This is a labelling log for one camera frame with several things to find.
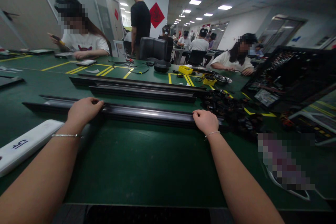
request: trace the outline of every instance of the white t-shirt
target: white t-shirt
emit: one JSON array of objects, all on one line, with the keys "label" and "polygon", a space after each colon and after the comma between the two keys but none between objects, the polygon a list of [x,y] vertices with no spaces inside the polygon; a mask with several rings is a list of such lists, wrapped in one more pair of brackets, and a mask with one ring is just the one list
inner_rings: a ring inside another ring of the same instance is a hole
[{"label": "white t-shirt", "polygon": [[207,51],[209,49],[209,42],[203,38],[197,38],[191,42],[189,46],[189,51]]},{"label": "white t-shirt", "polygon": [[81,35],[79,33],[64,33],[62,41],[74,51],[94,51],[104,49],[110,53],[106,40],[100,35],[87,33]]},{"label": "white t-shirt", "polygon": [[240,72],[244,71],[246,68],[253,67],[253,65],[251,64],[251,60],[248,57],[245,58],[245,62],[244,62],[243,65],[240,65],[238,61],[230,62],[229,51],[223,52],[221,55],[219,55],[217,58],[215,58],[213,60],[213,62],[211,63],[211,65],[214,64],[214,63],[220,63],[225,67],[226,66],[227,67],[234,67],[235,70],[238,70]]},{"label": "white t-shirt", "polygon": [[190,38],[188,38],[188,37],[186,39],[184,39],[184,37],[180,37],[178,42],[181,43],[181,44],[184,44],[184,48],[188,48],[191,45]]}]

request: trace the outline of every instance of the green workbench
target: green workbench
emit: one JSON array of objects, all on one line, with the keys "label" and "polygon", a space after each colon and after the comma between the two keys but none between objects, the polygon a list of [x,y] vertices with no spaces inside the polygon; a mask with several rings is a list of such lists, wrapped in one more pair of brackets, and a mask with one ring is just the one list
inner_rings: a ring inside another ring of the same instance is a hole
[{"label": "green workbench", "polygon": [[[124,61],[124,58],[113,58]],[[200,86],[194,77],[177,78],[172,70],[157,73],[153,67],[143,74],[130,73],[127,67],[112,68],[107,57],[98,59],[96,65],[78,68],[73,62],[54,56],[24,56],[13,60],[0,60],[0,66],[23,70],[17,73],[1,72],[3,76],[20,76],[24,83],[0,91],[1,139],[4,146],[18,136],[47,119],[65,121],[66,116],[33,113],[21,103],[44,102],[39,94],[83,98],[92,96],[84,87],[74,87],[71,74],[90,74],[85,70],[100,70],[98,75],[139,79],[143,81]],[[145,71],[146,66],[134,71]],[[228,90],[234,97],[249,79],[234,72],[225,72],[233,79]],[[97,96],[109,103],[143,106],[157,109],[192,112],[199,109],[200,101],[194,104],[170,101],[147,100],[131,97]],[[262,111],[264,121],[275,132],[286,136],[275,115]],[[96,126],[96,133],[78,154],[65,203],[113,204],[142,206],[175,206],[226,208],[209,143],[204,135],[194,129],[173,128],[144,124],[141,122],[104,121]],[[233,151],[271,198],[279,210],[331,211],[329,205],[315,192],[310,191],[311,201],[306,202],[272,183],[265,167],[258,158],[256,144],[233,133],[223,134]],[[319,148],[313,155],[318,159],[329,149]],[[0,178],[0,194],[17,178],[35,157],[28,158],[8,175]]]}]

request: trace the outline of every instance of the red sign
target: red sign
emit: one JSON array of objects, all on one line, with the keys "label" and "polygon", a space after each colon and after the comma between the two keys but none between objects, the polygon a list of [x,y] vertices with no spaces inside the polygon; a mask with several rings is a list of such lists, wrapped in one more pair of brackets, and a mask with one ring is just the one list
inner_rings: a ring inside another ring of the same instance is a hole
[{"label": "red sign", "polygon": [[165,18],[160,7],[158,6],[158,3],[155,3],[153,7],[149,11],[150,13],[150,22],[156,28],[162,20]]},{"label": "red sign", "polygon": [[119,14],[118,14],[118,12],[117,12],[117,9],[114,9],[114,15],[115,15],[115,18],[118,20],[118,18],[119,18]]}]

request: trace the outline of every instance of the bracelet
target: bracelet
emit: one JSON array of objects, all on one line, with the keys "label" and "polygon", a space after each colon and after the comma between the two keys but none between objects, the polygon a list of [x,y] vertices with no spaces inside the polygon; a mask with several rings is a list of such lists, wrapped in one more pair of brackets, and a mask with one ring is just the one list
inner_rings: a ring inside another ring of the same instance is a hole
[{"label": "bracelet", "polygon": [[220,131],[214,131],[214,132],[211,132],[211,133],[209,133],[208,135],[206,135],[205,138],[207,139],[208,136],[211,135],[211,134],[213,134],[213,133],[220,133]]},{"label": "bracelet", "polygon": [[76,134],[76,135],[57,135],[57,134],[53,134],[53,135],[51,135],[52,137],[75,137],[75,138],[77,138],[77,137],[79,137],[79,138],[83,138],[83,136],[81,136],[81,135],[79,135],[79,134]]}]

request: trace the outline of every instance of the yellow box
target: yellow box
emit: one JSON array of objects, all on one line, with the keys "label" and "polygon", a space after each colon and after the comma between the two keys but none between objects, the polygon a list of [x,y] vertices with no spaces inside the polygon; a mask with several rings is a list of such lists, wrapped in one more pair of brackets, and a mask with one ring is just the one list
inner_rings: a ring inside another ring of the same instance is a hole
[{"label": "yellow box", "polygon": [[216,82],[217,82],[216,79],[214,79],[213,81],[212,81],[212,80],[208,80],[208,79],[204,79],[204,80],[203,80],[203,84],[204,84],[204,85],[210,85],[210,86],[213,86]]},{"label": "yellow box", "polygon": [[187,66],[179,66],[178,71],[185,75],[189,75],[193,72],[193,70]]}]

